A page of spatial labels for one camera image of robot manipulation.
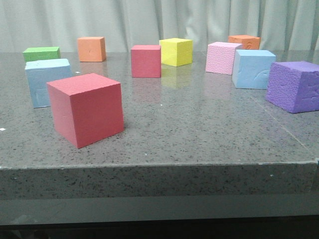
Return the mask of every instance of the light pink cube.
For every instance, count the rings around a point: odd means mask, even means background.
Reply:
[[[124,130],[120,82],[92,73],[47,87],[54,127],[77,148]]]
[[[135,45],[131,48],[132,77],[160,77],[160,45]]]
[[[242,49],[242,44],[218,41],[209,44],[207,48],[206,72],[233,74],[237,49]]]

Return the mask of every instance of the foam block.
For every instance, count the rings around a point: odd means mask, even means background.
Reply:
[[[236,88],[267,89],[276,56],[267,50],[236,50],[232,80]]]
[[[58,46],[52,47],[31,47],[23,52],[23,57],[26,62],[38,60],[59,59],[60,48]]]
[[[67,59],[30,61],[25,65],[30,95],[34,108],[50,106],[46,83],[72,76]]]
[[[99,36],[78,38],[78,54],[81,62],[102,62],[106,59],[105,38]]]
[[[233,73],[235,51],[241,49],[242,44],[228,42],[214,42],[208,45],[206,58],[206,72],[231,75]]]
[[[121,83],[92,73],[47,86],[54,127],[77,148],[124,130]]]
[[[228,42],[241,43],[243,49],[258,50],[260,45],[260,37],[250,35],[234,35],[228,36]]]
[[[160,78],[160,45],[135,45],[131,48],[132,77]]]
[[[170,66],[191,64],[193,60],[193,41],[189,39],[170,38],[160,40],[161,62]]]
[[[319,110],[319,65],[306,61],[273,63],[266,100],[290,113]]]

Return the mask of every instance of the curtain fold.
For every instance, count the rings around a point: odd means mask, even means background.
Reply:
[[[104,36],[108,52],[192,39],[205,51],[229,35],[261,37],[261,49],[319,50],[319,0],[0,0],[0,52]]]

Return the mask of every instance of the orange cube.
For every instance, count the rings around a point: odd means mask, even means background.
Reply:
[[[78,54],[81,62],[102,62],[106,59],[104,37],[78,38]]]
[[[259,50],[260,37],[250,35],[234,35],[228,36],[228,42],[241,43],[243,49]]]

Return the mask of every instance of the black floor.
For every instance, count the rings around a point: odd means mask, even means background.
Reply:
[[[0,239],[319,239],[319,216],[40,225],[0,228]]]

